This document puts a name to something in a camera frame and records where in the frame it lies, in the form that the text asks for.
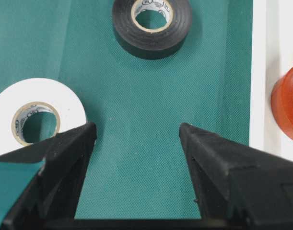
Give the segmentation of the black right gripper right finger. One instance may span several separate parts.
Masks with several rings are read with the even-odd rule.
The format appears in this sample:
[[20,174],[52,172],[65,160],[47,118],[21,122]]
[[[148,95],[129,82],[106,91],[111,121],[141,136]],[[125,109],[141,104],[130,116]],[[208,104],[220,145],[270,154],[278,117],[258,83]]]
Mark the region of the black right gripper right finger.
[[182,123],[182,149],[203,219],[293,230],[293,162]]

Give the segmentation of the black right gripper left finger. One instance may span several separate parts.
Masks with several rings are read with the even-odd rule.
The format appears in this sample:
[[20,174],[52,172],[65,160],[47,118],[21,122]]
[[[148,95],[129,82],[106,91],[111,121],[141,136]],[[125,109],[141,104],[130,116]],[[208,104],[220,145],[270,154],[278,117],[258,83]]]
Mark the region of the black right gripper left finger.
[[73,219],[96,139],[88,122],[0,155],[0,230],[43,230]]

